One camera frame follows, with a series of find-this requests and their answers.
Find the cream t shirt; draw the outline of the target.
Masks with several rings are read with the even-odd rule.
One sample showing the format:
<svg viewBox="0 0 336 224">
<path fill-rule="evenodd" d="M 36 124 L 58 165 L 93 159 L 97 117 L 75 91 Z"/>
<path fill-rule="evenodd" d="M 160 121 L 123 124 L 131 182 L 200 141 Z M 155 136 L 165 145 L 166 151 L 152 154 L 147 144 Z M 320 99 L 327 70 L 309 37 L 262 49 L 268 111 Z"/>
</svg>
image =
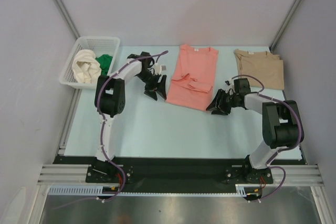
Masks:
<svg viewBox="0 0 336 224">
<path fill-rule="evenodd" d="M 78 51 L 72 62 L 72 71 L 78 83 L 97 83 L 101 75 L 101 69 L 99 63 L 96 61 L 96 54 L 89 49 Z"/>
</svg>

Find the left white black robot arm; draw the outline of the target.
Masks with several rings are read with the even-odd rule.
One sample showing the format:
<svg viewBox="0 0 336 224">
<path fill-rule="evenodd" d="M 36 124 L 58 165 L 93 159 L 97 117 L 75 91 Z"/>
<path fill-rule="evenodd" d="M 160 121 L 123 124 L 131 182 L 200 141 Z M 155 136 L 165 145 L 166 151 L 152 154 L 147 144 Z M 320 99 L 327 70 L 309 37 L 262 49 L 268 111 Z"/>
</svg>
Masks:
<svg viewBox="0 0 336 224">
<path fill-rule="evenodd" d="M 112 144 L 113 125 L 125 108 L 125 86 L 134 78 L 139 78 L 144 83 L 144 94 L 157 100 L 158 96 L 166 100 L 167 75 L 163 65 L 158 64 L 158 59 L 168 51 L 157 55 L 148 52 L 130 54 L 126 63 L 111 75 L 101 75 L 98 78 L 94 105 L 100 116 L 100 134 L 98 151 L 95 161 L 91 165 L 93 174 L 97 174 L 103 181 L 111 182 L 118 178 L 119 183 L 125 181 L 124 171 L 113 162 L 115 157 Z"/>
</svg>

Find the aluminium corner post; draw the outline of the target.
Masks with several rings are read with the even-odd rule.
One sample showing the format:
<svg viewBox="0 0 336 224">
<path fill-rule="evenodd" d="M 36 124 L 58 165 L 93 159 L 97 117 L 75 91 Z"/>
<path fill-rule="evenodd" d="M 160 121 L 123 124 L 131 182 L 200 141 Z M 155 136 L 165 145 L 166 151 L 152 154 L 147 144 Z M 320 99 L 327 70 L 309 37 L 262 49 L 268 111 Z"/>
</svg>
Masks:
<svg viewBox="0 0 336 224">
<path fill-rule="evenodd" d="M 294 18 L 296 12 L 298 11 L 301 3 L 303 0 L 293 0 L 289 10 L 287 11 L 284 20 L 282 21 L 279 29 L 277 30 L 275 37 L 273 38 L 269 50 L 271 52 L 274 52 L 276 48 L 278 47 L 278 44 L 280 43 L 283 35 L 285 34 L 287 28 L 289 27 L 292 19 Z"/>
<path fill-rule="evenodd" d="M 52 1 L 54 2 L 55 6 L 59 10 L 65 24 L 67 25 L 74 39 L 78 39 L 80 37 L 79 31 L 74 21 L 72 20 L 63 0 L 52 0 Z"/>
</svg>

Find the left aluminium corner post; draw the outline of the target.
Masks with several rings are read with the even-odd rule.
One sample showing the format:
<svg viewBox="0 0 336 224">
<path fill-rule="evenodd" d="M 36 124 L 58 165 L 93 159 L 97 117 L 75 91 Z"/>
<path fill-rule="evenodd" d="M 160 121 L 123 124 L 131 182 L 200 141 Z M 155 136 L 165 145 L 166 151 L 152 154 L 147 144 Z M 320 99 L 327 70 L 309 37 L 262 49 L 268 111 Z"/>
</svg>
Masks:
<svg viewBox="0 0 336 224">
<path fill-rule="evenodd" d="M 74 39 L 78 39 L 80 37 L 79 31 L 74 21 L 72 20 L 63 0 L 52 0 L 52 1 L 54 2 L 55 6 L 59 10 L 65 24 L 67 25 Z"/>
</svg>

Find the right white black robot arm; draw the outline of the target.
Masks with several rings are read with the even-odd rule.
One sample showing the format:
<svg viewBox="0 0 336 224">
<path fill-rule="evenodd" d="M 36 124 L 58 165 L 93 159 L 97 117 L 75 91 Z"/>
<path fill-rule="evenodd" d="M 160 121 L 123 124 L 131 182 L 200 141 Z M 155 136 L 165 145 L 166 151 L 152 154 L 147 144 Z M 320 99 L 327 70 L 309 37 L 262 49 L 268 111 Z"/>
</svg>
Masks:
<svg viewBox="0 0 336 224">
<path fill-rule="evenodd" d="M 295 149 L 304 139 L 303 126 L 297 103 L 281 101 L 261 91 L 252 92 L 247 74 L 227 81 L 227 90 L 219 89 L 206 108 L 211 114 L 229 115 L 233 108 L 243 108 L 262 117 L 263 141 L 254 152 L 247 155 L 239 168 L 226 171 L 227 184 L 257 184 L 272 179 L 271 163 L 282 152 Z"/>
</svg>

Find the pink t shirt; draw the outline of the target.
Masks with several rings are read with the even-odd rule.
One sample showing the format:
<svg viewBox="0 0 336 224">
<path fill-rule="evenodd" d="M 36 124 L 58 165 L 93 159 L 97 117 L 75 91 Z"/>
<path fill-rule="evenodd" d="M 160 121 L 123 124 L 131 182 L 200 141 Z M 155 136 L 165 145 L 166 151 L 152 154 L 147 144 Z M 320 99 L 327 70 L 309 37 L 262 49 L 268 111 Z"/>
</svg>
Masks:
<svg viewBox="0 0 336 224">
<path fill-rule="evenodd" d="M 180 46 L 166 102 L 205 111 L 212 101 L 219 51 Z"/>
</svg>

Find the folded beige t shirt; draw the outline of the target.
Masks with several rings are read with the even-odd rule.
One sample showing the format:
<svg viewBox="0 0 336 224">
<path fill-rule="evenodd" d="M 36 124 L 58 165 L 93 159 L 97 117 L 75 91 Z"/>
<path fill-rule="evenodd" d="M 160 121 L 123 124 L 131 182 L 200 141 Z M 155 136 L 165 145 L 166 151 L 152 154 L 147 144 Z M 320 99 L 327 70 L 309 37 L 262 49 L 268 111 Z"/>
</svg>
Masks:
<svg viewBox="0 0 336 224">
<path fill-rule="evenodd" d="M 266 89 L 284 90 L 284 63 L 279 55 L 268 51 L 234 51 L 239 75 L 258 79 Z"/>
</svg>

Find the aluminium frame rail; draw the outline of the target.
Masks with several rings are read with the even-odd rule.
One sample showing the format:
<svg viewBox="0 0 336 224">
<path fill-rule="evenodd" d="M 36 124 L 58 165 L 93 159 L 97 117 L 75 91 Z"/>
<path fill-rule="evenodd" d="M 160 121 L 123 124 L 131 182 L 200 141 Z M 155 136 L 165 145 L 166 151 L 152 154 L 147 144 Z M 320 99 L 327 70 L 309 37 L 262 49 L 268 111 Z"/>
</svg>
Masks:
<svg viewBox="0 0 336 224">
<path fill-rule="evenodd" d="M 84 184 L 93 178 L 90 165 L 44 165 L 38 182 L 40 184 Z M 286 171 L 285 186 L 323 186 L 322 176 L 317 165 L 283 165 Z"/>
</svg>

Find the right aluminium corner post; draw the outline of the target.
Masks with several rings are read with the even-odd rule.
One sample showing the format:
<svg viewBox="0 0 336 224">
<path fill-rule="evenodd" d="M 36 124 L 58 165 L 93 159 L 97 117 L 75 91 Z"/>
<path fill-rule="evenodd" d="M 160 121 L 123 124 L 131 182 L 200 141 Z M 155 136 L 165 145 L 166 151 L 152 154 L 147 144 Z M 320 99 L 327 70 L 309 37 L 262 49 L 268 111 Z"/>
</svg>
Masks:
<svg viewBox="0 0 336 224">
<path fill-rule="evenodd" d="M 289 27 L 292 19 L 294 18 L 296 12 L 298 11 L 301 3 L 303 0 L 293 0 L 289 10 L 287 11 L 284 20 L 282 21 L 279 29 L 277 30 L 275 37 L 273 38 L 269 50 L 271 52 L 274 52 L 276 48 L 278 47 L 278 44 L 280 43 L 283 35 L 285 34 L 287 28 Z"/>
</svg>

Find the green t shirt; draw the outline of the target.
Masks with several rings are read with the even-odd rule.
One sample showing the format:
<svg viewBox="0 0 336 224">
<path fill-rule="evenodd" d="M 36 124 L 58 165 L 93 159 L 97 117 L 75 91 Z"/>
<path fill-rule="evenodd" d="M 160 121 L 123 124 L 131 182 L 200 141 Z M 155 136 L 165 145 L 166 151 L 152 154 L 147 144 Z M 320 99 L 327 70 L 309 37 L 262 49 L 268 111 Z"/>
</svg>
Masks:
<svg viewBox="0 0 336 224">
<path fill-rule="evenodd" d="M 108 74 L 110 65 L 112 63 L 112 59 L 113 59 L 113 57 L 110 56 L 109 54 L 103 54 L 100 57 L 96 58 L 96 61 L 100 65 L 102 75 L 106 76 Z"/>
</svg>

